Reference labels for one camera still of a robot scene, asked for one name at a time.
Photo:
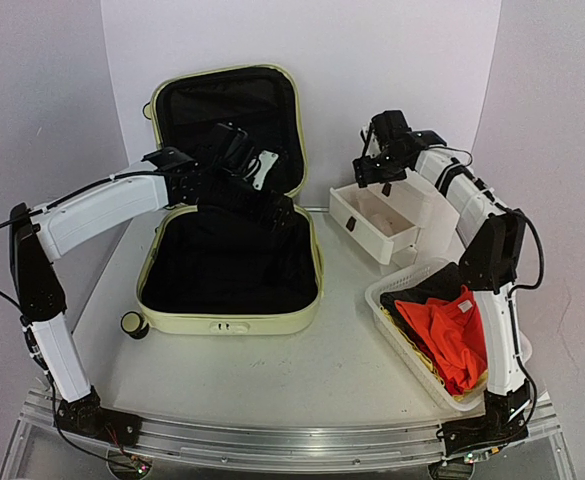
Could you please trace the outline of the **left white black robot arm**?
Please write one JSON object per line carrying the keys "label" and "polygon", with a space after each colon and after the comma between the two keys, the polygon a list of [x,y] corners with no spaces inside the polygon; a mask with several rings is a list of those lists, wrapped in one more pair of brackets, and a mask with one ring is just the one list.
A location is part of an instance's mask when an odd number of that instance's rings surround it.
{"label": "left white black robot arm", "polygon": [[76,345],[68,318],[67,272],[59,267],[88,244],[140,216],[177,205],[212,206],[275,230],[289,225],[293,201],[242,180],[210,174],[122,171],[54,201],[16,205],[0,231],[9,232],[14,292],[0,297],[17,309],[32,360],[52,388],[53,417],[62,437],[136,443],[138,416],[103,406]]}

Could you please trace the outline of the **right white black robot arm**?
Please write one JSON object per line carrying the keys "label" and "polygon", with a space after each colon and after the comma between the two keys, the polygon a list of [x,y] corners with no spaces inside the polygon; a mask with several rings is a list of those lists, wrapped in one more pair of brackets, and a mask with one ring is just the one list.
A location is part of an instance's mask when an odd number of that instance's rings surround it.
{"label": "right white black robot arm", "polygon": [[433,131],[361,132],[363,150],[353,162],[359,186],[404,180],[413,171],[428,181],[459,213],[456,231],[465,248],[459,268],[478,302],[487,341],[485,413],[441,427],[448,459],[470,461],[528,436],[538,389],[521,350],[516,293],[517,265],[526,232],[535,226],[519,209],[492,193],[469,162],[458,159]]}

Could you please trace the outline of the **orange red garment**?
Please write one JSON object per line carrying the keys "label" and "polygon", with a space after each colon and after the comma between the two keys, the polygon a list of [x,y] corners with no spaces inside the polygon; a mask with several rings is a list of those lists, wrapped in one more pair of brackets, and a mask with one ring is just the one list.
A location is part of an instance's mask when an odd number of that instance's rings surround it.
{"label": "orange red garment", "polygon": [[480,311],[467,286],[461,286],[453,301],[430,298],[418,304],[395,300],[394,306],[449,380],[463,391],[479,383],[488,361]]}

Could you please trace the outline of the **pale green hard-shell suitcase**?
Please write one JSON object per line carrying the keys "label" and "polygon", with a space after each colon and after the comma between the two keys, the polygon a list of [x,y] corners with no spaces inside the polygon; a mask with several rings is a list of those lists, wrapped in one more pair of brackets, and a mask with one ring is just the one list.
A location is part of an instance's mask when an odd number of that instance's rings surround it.
{"label": "pale green hard-shell suitcase", "polygon": [[280,155],[265,190],[293,200],[294,223],[269,231],[218,208],[167,205],[122,316],[132,338],[151,330],[186,335],[285,335],[314,319],[324,268],[309,213],[295,202],[307,178],[299,101],[274,65],[230,67],[167,80],[144,114],[156,150],[192,154],[216,124],[245,130],[258,150]]}

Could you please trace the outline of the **black garment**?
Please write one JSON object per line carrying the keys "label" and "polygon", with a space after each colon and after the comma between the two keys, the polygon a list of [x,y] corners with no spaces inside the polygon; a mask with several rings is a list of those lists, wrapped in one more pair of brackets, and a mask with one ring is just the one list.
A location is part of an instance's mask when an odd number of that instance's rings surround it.
{"label": "black garment", "polygon": [[463,292],[458,265],[446,262],[441,269],[413,287],[382,293],[380,304],[399,329],[406,334],[417,334],[411,320],[416,318],[419,323],[429,320],[429,301],[447,304],[457,300]]}

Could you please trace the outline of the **yellow garment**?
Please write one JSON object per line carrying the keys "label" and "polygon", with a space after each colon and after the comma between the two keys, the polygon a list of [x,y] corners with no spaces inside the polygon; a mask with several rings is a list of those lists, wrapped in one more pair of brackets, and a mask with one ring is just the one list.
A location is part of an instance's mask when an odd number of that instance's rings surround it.
{"label": "yellow garment", "polygon": [[431,352],[425,341],[412,329],[412,327],[399,315],[395,310],[388,310],[386,307],[380,307],[383,315],[394,325],[401,333],[404,339],[411,346],[417,357],[425,365],[427,370],[434,376],[436,381],[444,387],[445,391],[450,394],[456,401],[461,401],[472,391],[476,390],[482,383],[487,381],[488,370],[485,369],[479,376],[472,389],[462,388],[458,382],[449,377],[437,362],[435,355]]}

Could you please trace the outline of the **white three-drawer storage cabinet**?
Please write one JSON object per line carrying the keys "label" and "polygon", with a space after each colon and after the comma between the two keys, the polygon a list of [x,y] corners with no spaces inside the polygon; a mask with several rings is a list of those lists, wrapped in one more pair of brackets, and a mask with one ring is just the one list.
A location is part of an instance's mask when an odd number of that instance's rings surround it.
{"label": "white three-drawer storage cabinet", "polygon": [[352,162],[355,182],[330,190],[329,213],[378,264],[409,266],[442,255],[460,213],[417,171],[419,159],[453,159],[456,151],[432,130],[377,136],[362,131]]}

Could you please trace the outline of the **white perforated plastic basket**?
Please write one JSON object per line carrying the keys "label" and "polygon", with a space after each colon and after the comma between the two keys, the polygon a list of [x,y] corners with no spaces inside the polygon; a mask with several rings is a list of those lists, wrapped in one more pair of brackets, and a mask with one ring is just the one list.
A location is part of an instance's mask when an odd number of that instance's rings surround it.
{"label": "white perforated plastic basket", "polygon": [[381,304],[381,295],[386,292],[402,291],[413,288],[449,265],[446,258],[432,257],[423,262],[410,265],[385,276],[369,286],[365,291],[365,300],[372,310],[377,329],[382,333],[394,351],[400,356],[433,401],[443,409],[470,412],[483,403],[483,392],[490,390],[501,393],[501,380],[508,387],[514,388],[518,380],[525,376],[518,366],[514,349],[503,346],[499,349],[506,355],[508,368],[504,374],[499,373],[492,381],[486,374],[482,375],[475,387],[461,396],[453,396],[446,389],[446,383],[440,377],[431,356],[423,352],[413,341],[413,334],[406,334],[394,322],[394,318]]}

